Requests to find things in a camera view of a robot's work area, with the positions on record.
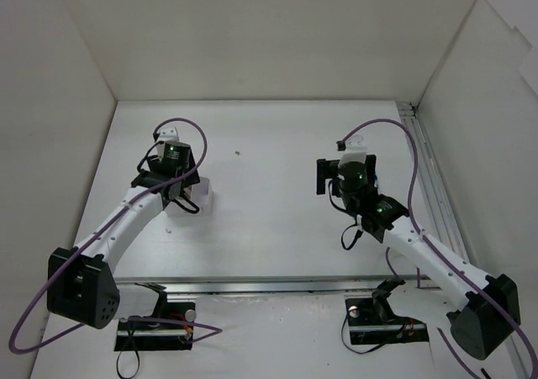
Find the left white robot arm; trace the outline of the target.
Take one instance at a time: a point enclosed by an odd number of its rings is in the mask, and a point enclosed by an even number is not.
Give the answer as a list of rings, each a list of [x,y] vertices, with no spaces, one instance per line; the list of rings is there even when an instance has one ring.
[[[190,145],[159,141],[157,146],[161,153],[138,169],[125,199],[108,220],[71,250],[58,248],[50,256],[48,274],[58,276],[46,294],[50,313],[95,329],[132,316],[152,329],[166,322],[164,287],[119,285],[113,276],[130,245],[168,205],[188,214],[201,211],[190,198],[192,187],[200,182]]]

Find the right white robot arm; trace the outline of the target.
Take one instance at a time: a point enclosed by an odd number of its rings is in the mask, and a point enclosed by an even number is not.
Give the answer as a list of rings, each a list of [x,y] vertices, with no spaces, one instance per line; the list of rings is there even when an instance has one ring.
[[[491,276],[430,236],[413,220],[410,208],[381,194],[374,155],[345,155],[316,161],[316,192],[341,199],[338,209],[360,225],[360,232],[387,244],[415,264],[445,294],[447,306],[433,311],[420,301],[424,322],[446,329],[472,358],[486,360],[520,327],[516,283]]]

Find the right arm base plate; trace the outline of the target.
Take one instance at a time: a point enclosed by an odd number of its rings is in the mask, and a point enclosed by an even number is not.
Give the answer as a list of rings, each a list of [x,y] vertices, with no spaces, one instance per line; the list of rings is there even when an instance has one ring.
[[[340,340],[357,355],[369,355],[389,345],[429,343],[426,325],[409,317],[383,320],[375,311],[371,298],[347,298]]]

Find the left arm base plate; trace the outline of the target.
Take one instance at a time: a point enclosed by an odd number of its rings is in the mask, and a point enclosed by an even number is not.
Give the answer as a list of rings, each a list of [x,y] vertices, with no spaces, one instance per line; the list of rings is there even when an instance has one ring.
[[[135,378],[140,371],[141,354],[144,352],[188,351],[193,348],[196,319],[194,302],[171,303],[150,321],[121,319],[117,325],[114,351],[118,353],[115,370],[118,378]],[[123,368],[123,354],[134,357],[134,367]]]

